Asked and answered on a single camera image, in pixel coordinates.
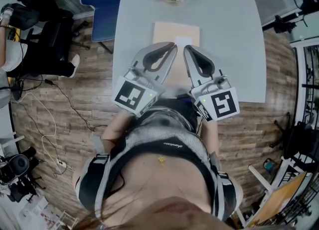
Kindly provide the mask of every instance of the person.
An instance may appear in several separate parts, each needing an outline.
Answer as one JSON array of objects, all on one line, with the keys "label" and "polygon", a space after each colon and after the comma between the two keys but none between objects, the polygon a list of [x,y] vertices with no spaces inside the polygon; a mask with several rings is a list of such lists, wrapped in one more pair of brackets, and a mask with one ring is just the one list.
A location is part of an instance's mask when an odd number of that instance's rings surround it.
[{"label": "person", "polygon": [[23,43],[6,40],[6,27],[12,16],[12,9],[2,13],[0,23],[0,68],[8,77],[20,77],[25,74],[49,74],[74,77],[80,64],[80,56],[75,55],[71,62],[61,61],[50,47],[43,47],[34,42]]},{"label": "person", "polygon": [[77,197],[92,211],[74,229],[228,229],[221,220],[243,191],[221,172],[217,123],[203,120],[200,136],[196,129],[193,105],[182,100],[159,99],[139,119],[120,111],[74,171]]}]

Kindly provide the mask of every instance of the white table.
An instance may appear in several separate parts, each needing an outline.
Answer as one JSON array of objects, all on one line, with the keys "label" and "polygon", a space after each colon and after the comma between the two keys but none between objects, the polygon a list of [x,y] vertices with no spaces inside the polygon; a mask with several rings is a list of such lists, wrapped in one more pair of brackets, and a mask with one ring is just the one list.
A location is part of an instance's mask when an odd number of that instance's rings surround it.
[{"label": "white table", "polygon": [[200,46],[219,58],[241,102],[264,103],[266,55],[255,0],[121,0],[113,58],[113,86],[136,53],[153,41],[156,21],[200,27]]}]

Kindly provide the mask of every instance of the wooden floor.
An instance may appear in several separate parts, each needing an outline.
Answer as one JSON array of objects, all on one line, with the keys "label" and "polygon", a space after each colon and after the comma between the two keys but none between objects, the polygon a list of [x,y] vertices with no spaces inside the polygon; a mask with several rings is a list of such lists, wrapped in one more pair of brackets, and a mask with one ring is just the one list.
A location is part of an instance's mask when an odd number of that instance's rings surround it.
[{"label": "wooden floor", "polygon": [[[91,42],[92,20],[89,21],[90,25],[81,31],[77,41],[90,45],[91,50],[74,46],[70,52],[70,57],[75,54],[81,56],[81,64],[75,77],[69,79],[47,76],[47,79],[51,79],[68,95],[74,108],[91,126],[107,125],[118,111],[118,108],[111,103],[113,59],[112,55],[105,52],[97,43]],[[270,179],[263,170],[263,162],[267,158],[279,162],[281,155],[280,151],[269,147],[269,144],[280,136],[273,124],[274,120],[284,124],[286,113],[293,114],[295,107],[297,81],[294,52],[283,35],[265,32],[264,38],[267,57],[266,103],[240,103],[239,115],[218,123],[223,170],[235,177],[243,187],[242,209],[260,198],[263,191],[259,182],[248,171],[248,165],[252,164]],[[113,42],[106,44],[113,49]],[[28,88],[36,85],[37,81],[26,81],[25,84]],[[56,135],[48,139],[55,145],[58,157],[74,167],[92,152],[92,132],[71,109],[68,100],[57,87],[43,84],[33,93],[51,111],[56,121]],[[32,95],[27,95],[22,104],[37,122],[41,132],[54,134],[52,118]],[[52,169],[56,171],[55,166],[43,150],[42,135],[37,132],[33,121],[21,105],[12,104],[12,114],[17,134],[25,135],[25,139],[19,142],[21,150],[34,146],[37,157],[46,162],[34,170],[34,176],[42,176],[39,183],[46,187],[44,193],[48,201],[74,216],[83,214],[84,210],[71,187],[72,172],[66,171],[63,174],[64,178],[61,176],[55,178],[52,171]],[[96,131],[101,133],[103,128],[97,128]],[[44,146],[55,160],[53,146],[45,139]]]}]

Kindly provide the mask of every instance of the sneaker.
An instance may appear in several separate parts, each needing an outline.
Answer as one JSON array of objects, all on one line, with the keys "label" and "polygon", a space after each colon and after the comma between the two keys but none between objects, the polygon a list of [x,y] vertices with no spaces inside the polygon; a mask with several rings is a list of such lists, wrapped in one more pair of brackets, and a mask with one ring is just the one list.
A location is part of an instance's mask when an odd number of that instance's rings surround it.
[{"label": "sneaker", "polygon": [[72,75],[69,77],[69,78],[73,78],[74,75],[75,75],[75,72],[76,72],[76,69],[78,69],[79,67],[79,64],[80,64],[80,56],[78,54],[76,54],[72,61],[71,61],[71,64],[74,65],[74,71],[72,73]]}]

